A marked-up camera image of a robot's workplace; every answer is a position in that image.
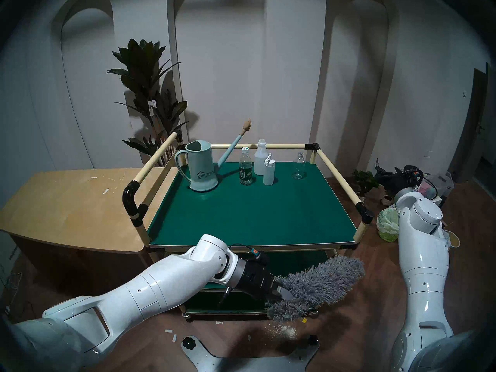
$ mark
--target white powder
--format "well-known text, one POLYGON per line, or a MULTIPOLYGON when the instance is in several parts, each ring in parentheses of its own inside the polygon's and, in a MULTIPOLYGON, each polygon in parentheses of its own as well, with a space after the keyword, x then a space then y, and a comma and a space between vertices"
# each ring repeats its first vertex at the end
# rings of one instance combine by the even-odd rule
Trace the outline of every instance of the white powder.
POLYGON ((296 329, 287 325, 280 325, 280 324, 269 324, 268 329, 268 334, 271 337, 279 337, 283 339, 289 339, 289 340, 294 340, 296 339, 296 329))

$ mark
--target cart railing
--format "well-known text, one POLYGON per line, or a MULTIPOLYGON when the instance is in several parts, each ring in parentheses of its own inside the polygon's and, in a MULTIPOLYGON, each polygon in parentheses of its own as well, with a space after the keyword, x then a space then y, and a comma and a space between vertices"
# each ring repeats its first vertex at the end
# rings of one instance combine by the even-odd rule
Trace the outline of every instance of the cart railing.
MULTIPOLYGON (((148 236, 147 230, 143 225, 143 217, 148 211, 148 206, 150 205, 152 199, 157 193, 158 188, 164 181, 167 173, 170 171, 171 167, 174 165, 173 158, 171 158, 168 163, 163 168, 162 174, 158 177, 156 183, 153 188, 155 189, 154 194, 149 194, 140 206, 136 205, 134 200, 134 196, 139 189, 140 184, 143 182, 145 177, 150 173, 151 169, 158 162, 160 157, 164 154, 166 149, 172 144, 172 142, 176 139, 177 133, 173 132, 171 135, 165 140, 165 142, 160 146, 160 148, 155 152, 155 154, 148 160, 148 162, 144 165, 144 167, 139 171, 134 180, 132 180, 127 187, 124 189, 122 194, 122 203, 124 208, 126 209, 127 214, 129 215, 131 222, 136 227, 138 234, 143 241, 145 246, 150 245, 150 237, 148 236)), ((227 149, 230 144, 212 144, 212 149, 227 149)), ((257 144, 237 144, 235 149, 241 149, 243 147, 248 147, 250 149, 257 149, 257 144)), ((353 236, 354 247, 351 249, 356 249, 360 241, 362 240, 363 235, 365 234, 367 227, 372 222, 374 218, 374 213, 368 210, 365 205, 360 201, 355 191, 350 187, 348 182, 344 179, 344 177, 339 173, 334 164, 332 164, 331 160, 325 155, 322 149, 319 147, 319 144, 266 144, 267 149, 304 149, 311 150, 312 154, 310 157, 310 163, 315 164, 316 156, 319 156, 324 164, 329 168, 333 176, 336 178, 337 182, 341 185, 341 188, 346 192, 349 199, 355 205, 355 208, 360 213, 362 220, 357 228, 357 232, 353 236)), ((182 143, 178 144, 178 149, 183 149, 184 146, 182 143)))

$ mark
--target bottle cap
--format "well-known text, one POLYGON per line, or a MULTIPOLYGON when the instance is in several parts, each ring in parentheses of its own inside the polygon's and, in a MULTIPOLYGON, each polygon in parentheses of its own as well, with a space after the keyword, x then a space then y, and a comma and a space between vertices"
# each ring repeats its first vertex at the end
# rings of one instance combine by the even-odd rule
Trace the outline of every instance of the bottle cap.
POLYGON ((274 161, 274 160, 271 160, 271 157, 272 157, 272 153, 269 153, 269 155, 267 156, 267 158, 265 159, 265 161, 263 162, 263 164, 268 167, 269 166, 269 163, 271 161, 274 161))

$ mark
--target watering can handle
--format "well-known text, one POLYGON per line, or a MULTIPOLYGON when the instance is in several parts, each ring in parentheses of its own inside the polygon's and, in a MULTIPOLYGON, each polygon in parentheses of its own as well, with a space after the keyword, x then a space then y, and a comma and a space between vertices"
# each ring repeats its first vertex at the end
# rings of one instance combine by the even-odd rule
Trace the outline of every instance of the watering can handle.
POLYGON ((184 174, 183 170, 181 169, 181 164, 179 164, 179 161, 177 160, 179 159, 179 156, 182 154, 188 155, 188 152, 185 150, 177 151, 174 155, 174 161, 176 162, 177 170, 179 171, 179 173, 181 173, 181 175, 191 183, 191 179, 184 174))

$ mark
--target printed logo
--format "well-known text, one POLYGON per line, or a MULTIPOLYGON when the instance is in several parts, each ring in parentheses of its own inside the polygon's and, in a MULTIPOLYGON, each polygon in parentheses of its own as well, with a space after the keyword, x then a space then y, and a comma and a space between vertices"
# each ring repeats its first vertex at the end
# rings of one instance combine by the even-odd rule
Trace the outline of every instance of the printed logo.
POLYGON ((202 180, 202 179, 205 179, 205 178, 207 178, 213 174, 214 174, 214 171, 210 171, 207 173, 199 171, 196 176, 198 177, 199 180, 202 180))

